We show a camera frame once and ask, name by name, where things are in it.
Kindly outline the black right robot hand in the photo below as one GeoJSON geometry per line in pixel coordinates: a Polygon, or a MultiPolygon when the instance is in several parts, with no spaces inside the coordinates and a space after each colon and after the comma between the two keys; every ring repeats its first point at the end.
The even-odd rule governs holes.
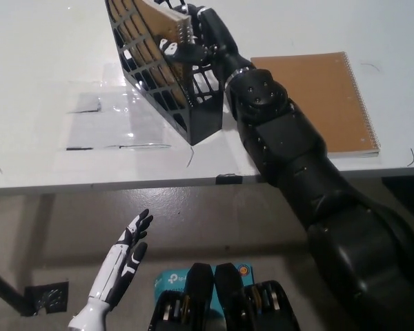
{"type": "Polygon", "coordinates": [[[190,16],[195,40],[175,43],[164,37],[157,38],[161,53],[171,63],[199,67],[210,65],[214,76],[223,85],[253,67],[249,60],[239,54],[232,34],[212,8],[188,3],[176,6],[173,10],[190,16]]]}

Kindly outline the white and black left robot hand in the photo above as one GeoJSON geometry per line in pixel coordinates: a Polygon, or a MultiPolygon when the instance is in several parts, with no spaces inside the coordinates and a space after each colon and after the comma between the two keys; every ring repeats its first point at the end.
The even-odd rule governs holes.
{"type": "Polygon", "coordinates": [[[148,249],[143,242],[153,220],[148,209],[139,213],[109,249],[88,295],[86,305],[73,316],[69,330],[105,330],[106,317],[121,301],[148,249]]]}

